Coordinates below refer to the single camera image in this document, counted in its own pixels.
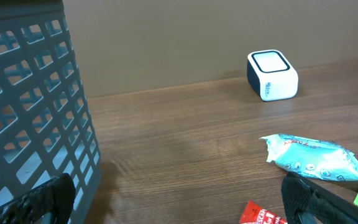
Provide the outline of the teal white snack pouch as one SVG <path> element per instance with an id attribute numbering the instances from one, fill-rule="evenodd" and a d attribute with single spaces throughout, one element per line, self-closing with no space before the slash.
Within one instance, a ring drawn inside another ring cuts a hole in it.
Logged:
<path id="1" fill-rule="evenodd" d="M 267 144 L 267 162 L 303 177 L 330 181 L 358 181 L 354 153 L 329 141 L 289 134 L 262 138 Z"/>

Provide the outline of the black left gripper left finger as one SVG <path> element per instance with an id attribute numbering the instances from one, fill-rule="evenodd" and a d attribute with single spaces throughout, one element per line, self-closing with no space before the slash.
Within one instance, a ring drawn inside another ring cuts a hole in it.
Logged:
<path id="1" fill-rule="evenodd" d="M 0 223 L 67 224 L 75 201 L 76 189 L 69 174 L 47 182 L 0 206 Z"/>

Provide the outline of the red candy bar wrapper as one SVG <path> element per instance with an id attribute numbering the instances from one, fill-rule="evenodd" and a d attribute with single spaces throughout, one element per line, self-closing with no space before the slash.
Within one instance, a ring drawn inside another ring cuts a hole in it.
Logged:
<path id="1" fill-rule="evenodd" d="M 287 224 L 287 221 L 266 210 L 253 201 L 248 201 L 244 212 L 239 220 L 240 224 Z"/>

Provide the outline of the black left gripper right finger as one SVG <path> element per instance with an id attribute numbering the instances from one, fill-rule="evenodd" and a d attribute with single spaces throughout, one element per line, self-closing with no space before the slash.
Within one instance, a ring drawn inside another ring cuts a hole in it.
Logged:
<path id="1" fill-rule="evenodd" d="M 295 172 L 284 177 L 281 193 L 289 224 L 358 224 L 356 205 Z"/>

